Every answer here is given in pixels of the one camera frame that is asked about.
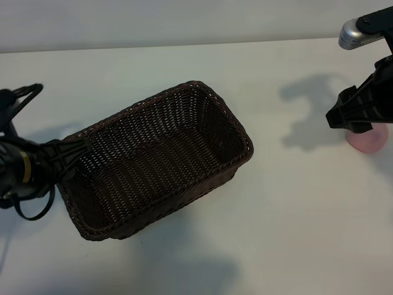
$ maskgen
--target pink object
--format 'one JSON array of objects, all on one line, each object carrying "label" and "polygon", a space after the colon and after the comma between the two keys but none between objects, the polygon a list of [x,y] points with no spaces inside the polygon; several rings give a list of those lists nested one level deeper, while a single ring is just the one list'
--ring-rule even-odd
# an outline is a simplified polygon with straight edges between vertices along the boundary
[{"label": "pink object", "polygon": [[360,152],[372,154],[379,151],[386,144],[388,130],[386,124],[372,123],[373,130],[365,133],[355,134],[351,131],[346,132],[346,139],[349,144]]}]

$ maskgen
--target wicker basket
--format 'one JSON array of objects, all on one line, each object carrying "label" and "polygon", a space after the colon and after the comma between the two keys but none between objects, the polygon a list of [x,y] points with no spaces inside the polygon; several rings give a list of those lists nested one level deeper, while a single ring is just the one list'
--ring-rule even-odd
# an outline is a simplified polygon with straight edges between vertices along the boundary
[{"label": "wicker basket", "polygon": [[65,139],[91,153],[58,185],[83,238],[123,239],[231,180],[253,153],[224,101],[191,81]]}]

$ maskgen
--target white table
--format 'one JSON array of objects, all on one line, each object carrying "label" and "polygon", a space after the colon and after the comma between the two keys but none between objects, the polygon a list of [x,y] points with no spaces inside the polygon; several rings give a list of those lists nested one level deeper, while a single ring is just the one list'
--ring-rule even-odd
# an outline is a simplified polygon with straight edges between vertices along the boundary
[{"label": "white table", "polygon": [[383,42],[347,52],[336,39],[1,54],[0,88],[45,86],[14,121],[21,136],[64,137],[201,80],[255,154],[226,185],[122,241],[81,238],[59,195],[36,222],[2,210],[0,293],[392,294],[393,140],[364,155],[325,121],[388,55]]}]

